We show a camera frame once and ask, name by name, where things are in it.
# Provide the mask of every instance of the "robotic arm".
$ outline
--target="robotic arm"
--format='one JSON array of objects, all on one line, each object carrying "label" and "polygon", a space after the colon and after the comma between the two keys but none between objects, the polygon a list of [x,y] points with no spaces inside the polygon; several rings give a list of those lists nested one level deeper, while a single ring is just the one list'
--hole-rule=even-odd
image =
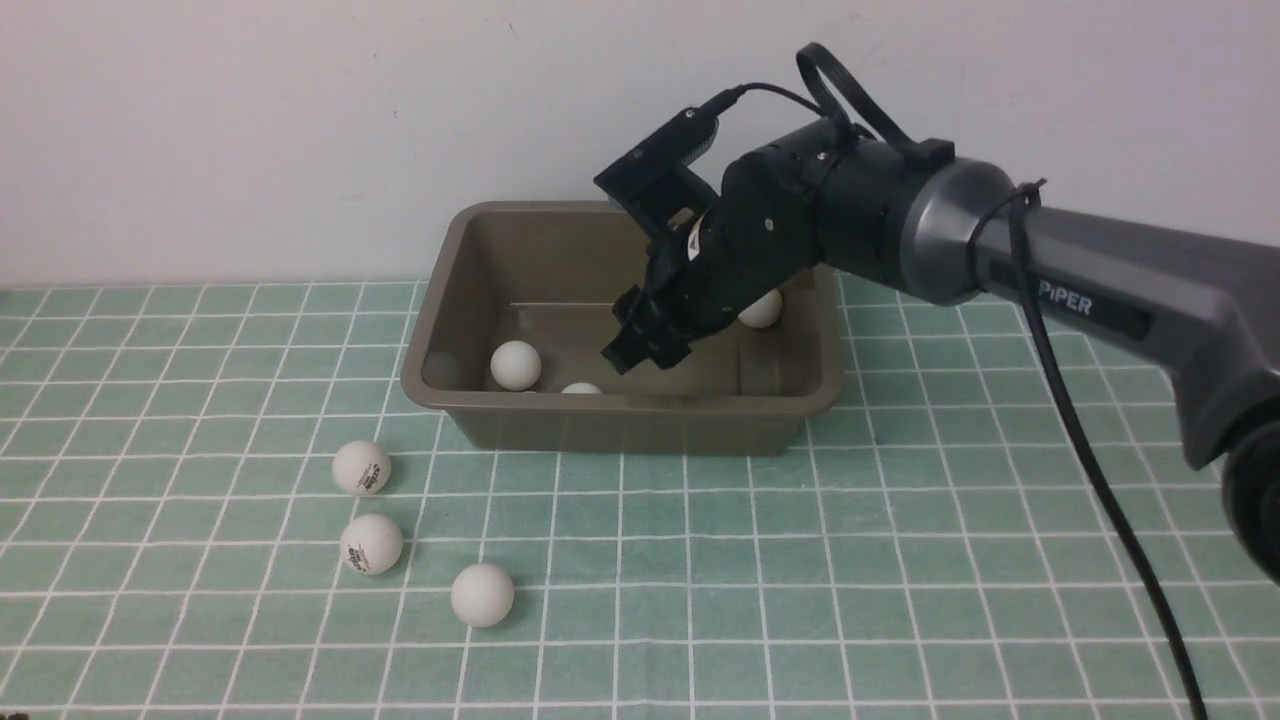
[{"label": "robotic arm", "polygon": [[[595,182],[650,238],[643,288],[614,305],[604,356],[620,373],[671,368],[818,264],[937,305],[980,292],[1016,301],[1015,193],[1004,170],[911,142],[822,46],[797,55],[822,118],[748,152],[721,193],[687,164],[740,86],[678,113]],[[849,122],[819,72],[884,140]],[[1043,313],[1162,368],[1187,462],[1226,454],[1224,505],[1253,560],[1280,582],[1280,247],[1034,205],[1020,218]]]}]

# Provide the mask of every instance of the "brown plastic bin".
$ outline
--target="brown plastic bin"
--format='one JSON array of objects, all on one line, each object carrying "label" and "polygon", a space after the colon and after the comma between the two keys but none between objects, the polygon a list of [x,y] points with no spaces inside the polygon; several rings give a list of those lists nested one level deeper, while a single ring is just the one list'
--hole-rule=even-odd
[{"label": "brown plastic bin", "polygon": [[[454,218],[413,328],[406,395],[448,413],[484,450],[776,455],[844,387],[835,279],[783,286],[767,331],[735,323],[676,368],[618,375],[600,350],[613,301],[644,275],[646,237],[607,202],[486,202]],[[489,356],[538,348],[536,393],[507,392]],[[604,395],[561,395],[589,382]]]}]

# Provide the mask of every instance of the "ping pong ball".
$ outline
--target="ping pong ball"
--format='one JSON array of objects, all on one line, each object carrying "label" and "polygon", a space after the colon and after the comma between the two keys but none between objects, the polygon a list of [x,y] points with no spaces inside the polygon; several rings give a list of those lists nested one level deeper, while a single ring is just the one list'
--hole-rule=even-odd
[{"label": "ping pong ball", "polygon": [[511,612],[516,585],[511,575],[492,562],[480,562],[458,573],[449,589],[453,614],[472,628],[492,628]]},{"label": "ping pong ball", "polygon": [[374,495],[392,475],[392,459],[378,443],[357,439],[333,456],[333,482],[351,495]]},{"label": "ping pong ball", "polygon": [[543,372],[543,359],[532,345],[512,340],[498,346],[489,359],[489,372],[502,387],[520,392],[538,382]]},{"label": "ping pong ball", "polygon": [[342,562],[361,575],[390,570],[404,548],[399,527],[383,515],[361,515],[342,532]]},{"label": "ping pong ball", "polygon": [[604,395],[604,392],[591,383],[573,383],[561,391],[562,395]]},{"label": "ping pong ball", "polygon": [[748,305],[746,310],[739,313],[737,319],[749,328],[763,331],[773,323],[777,323],[781,316],[782,293],[777,290],[771,290],[764,293],[764,297],[760,297],[755,302]]}]

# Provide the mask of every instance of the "white wall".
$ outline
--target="white wall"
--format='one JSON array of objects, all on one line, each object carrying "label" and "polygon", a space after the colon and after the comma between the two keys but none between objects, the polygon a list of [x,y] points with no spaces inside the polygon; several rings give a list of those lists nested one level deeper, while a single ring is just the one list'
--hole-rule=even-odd
[{"label": "white wall", "polygon": [[[425,277],[818,40],[910,133],[1074,209],[1280,238],[1266,0],[0,3],[0,286]],[[795,127],[768,96],[699,169]]]}]

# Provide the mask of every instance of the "table surface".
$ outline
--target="table surface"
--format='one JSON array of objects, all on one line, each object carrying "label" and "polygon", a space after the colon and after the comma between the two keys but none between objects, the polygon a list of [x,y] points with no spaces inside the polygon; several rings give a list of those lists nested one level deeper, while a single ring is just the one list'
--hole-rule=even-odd
[{"label": "table surface", "polygon": [[[0,712],[1147,719],[1181,691],[1010,305],[842,277],[847,389],[780,457],[481,452],[396,379],[425,283],[0,300]],[[1280,591],[1167,380],[1055,343],[1213,717],[1280,717]],[[329,456],[392,452],[379,496]],[[399,565],[338,564],[349,518]],[[467,630],[477,557],[520,589]]]}]

